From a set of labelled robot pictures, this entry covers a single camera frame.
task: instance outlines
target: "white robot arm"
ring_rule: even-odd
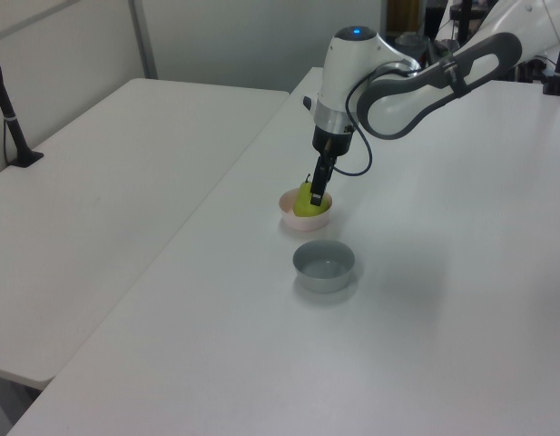
[[[416,63],[366,27],[330,42],[318,95],[312,182],[319,203],[337,157],[355,131],[351,118],[380,139],[408,134],[425,116],[545,50],[560,45],[560,0],[500,0],[471,40],[414,74]]]

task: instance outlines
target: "wall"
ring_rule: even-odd
[[[141,0],[161,79],[292,91],[342,27],[384,29],[385,0]]]
[[[127,0],[81,0],[6,36],[0,63],[32,148],[131,78],[143,77]],[[2,129],[0,111],[0,171]],[[9,135],[8,143],[14,157]]]

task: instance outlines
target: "yellow-green fruit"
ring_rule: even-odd
[[[308,178],[306,178],[306,182],[300,185],[300,190],[298,191],[298,196],[296,197],[296,202],[294,203],[294,215],[308,217],[316,216],[321,213],[325,213],[330,208],[326,196],[322,197],[322,201],[319,206],[315,206],[311,203],[311,187],[312,183],[308,182]]]

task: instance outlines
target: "white tabletop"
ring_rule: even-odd
[[[286,98],[133,80],[0,173],[0,376],[43,388]]]
[[[315,163],[302,81],[12,436],[560,435],[560,98],[490,83],[333,176],[327,227],[277,201]],[[339,165],[360,169],[356,138]],[[301,289],[306,241],[357,255]]]

